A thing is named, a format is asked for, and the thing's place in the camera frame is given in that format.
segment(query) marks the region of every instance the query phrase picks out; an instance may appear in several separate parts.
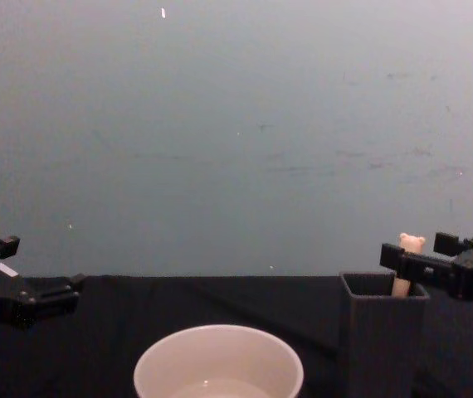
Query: gray wall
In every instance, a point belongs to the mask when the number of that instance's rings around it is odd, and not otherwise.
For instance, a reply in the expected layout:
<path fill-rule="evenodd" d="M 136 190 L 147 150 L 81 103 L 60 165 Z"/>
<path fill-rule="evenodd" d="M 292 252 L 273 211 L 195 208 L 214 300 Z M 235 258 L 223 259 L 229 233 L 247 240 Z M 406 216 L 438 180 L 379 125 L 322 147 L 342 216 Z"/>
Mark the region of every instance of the gray wall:
<path fill-rule="evenodd" d="M 0 2 L 21 273 L 376 270 L 403 231 L 473 235 L 473 1 Z"/>

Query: small figurine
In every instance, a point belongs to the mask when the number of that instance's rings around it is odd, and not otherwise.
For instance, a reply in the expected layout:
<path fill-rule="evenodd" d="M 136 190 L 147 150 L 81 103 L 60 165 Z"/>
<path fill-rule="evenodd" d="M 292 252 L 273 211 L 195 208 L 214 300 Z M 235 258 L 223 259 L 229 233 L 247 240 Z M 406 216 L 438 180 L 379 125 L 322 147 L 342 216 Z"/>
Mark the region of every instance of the small figurine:
<path fill-rule="evenodd" d="M 415 254 L 422 254 L 422 247 L 425 245 L 426 239 L 422 236 L 413 236 L 405 234 L 399 235 L 399 247 L 405 251 Z M 395 278 L 392 287 L 393 297 L 407 297 L 410 290 L 410 281 L 400 278 Z"/>

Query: black table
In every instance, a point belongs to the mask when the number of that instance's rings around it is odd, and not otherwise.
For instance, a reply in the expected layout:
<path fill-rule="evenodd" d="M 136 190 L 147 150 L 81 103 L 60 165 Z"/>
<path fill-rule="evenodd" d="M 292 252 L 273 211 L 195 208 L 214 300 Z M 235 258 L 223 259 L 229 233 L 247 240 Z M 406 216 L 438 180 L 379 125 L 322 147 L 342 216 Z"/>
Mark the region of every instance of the black table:
<path fill-rule="evenodd" d="M 473 303 L 429 292 L 413 396 L 473 397 Z M 284 339 L 305 368 L 301 398 L 334 396 L 338 316 L 337 277 L 90 277 L 74 314 L 27 331 L 0 325 L 0 397 L 135 397 L 151 344 L 210 323 Z"/>

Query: black cup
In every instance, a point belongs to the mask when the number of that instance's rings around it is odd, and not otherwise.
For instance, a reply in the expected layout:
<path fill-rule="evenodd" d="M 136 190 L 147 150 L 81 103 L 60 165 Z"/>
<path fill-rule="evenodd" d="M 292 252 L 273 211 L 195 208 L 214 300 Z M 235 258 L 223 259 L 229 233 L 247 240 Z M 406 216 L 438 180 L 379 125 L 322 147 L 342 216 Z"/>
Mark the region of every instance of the black cup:
<path fill-rule="evenodd" d="M 340 273 L 339 397 L 409 398 L 425 306 L 414 284 L 391 296 L 394 274 Z"/>

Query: water in bowl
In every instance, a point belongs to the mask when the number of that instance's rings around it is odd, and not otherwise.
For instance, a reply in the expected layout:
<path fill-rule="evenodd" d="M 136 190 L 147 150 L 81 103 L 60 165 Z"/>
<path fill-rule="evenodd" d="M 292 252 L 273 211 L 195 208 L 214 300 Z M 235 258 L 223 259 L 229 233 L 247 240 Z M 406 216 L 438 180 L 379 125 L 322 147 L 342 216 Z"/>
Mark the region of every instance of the water in bowl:
<path fill-rule="evenodd" d="M 233 379 L 205 380 L 186 386 L 170 398 L 272 398 L 263 390 Z"/>

